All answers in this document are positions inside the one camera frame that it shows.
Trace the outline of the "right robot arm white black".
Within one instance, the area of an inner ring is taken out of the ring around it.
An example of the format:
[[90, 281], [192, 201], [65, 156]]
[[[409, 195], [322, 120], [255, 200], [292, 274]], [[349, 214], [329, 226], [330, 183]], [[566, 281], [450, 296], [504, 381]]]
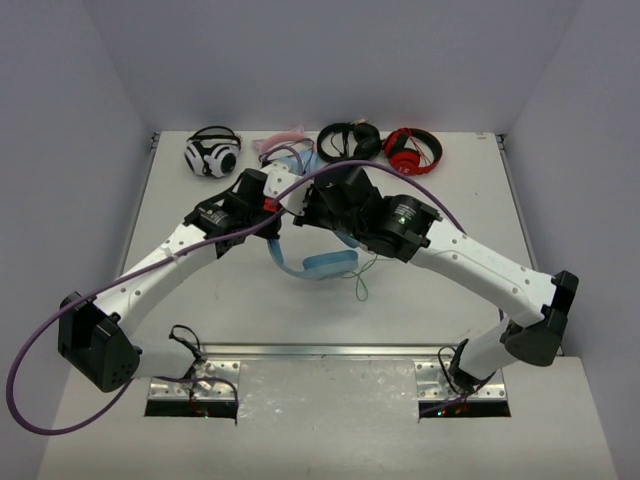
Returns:
[[433, 271], [497, 307], [505, 316], [463, 340], [447, 376], [471, 393], [517, 361], [551, 365], [561, 346], [578, 278], [524, 267], [472, 239], [434, 207], [408, 194], [382, 195], [360, 166], [332, 165], [298, 187], [298, 226], [344, 233], [369, 251]]

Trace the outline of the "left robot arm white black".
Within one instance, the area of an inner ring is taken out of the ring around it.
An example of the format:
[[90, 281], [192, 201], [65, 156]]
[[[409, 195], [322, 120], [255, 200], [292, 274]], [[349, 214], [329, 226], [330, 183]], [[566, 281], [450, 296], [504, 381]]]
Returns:
[[133, 378], [187, 377], [202, 353], [180, 340], [137, 340], [155, 307], [189, 276], [241, 245], [250, 235], [277, 235], [280, 223], [265, 205], [269, 168], [247, 169], [232, 189], [199, 202], [171, 235], [120, 277], [116, 286], [62, 302], [58, 350], [100, 391]]

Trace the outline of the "light blue headphones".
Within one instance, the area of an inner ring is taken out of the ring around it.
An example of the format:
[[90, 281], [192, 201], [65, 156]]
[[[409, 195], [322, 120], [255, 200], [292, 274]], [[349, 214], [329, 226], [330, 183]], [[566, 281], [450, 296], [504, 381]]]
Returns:
[[336, 233], [336, 236], [347, 246], [346, 250], [306, 257], [302, 261], [301, 270], [285, 263], [279, 240], [268, 240], [267, 247], [272, 260], [286, 274], [301, 280], [321, 281], [351, 273], [359, 265], [359, 255], [356, 252], [359, 242], [345, 234]]

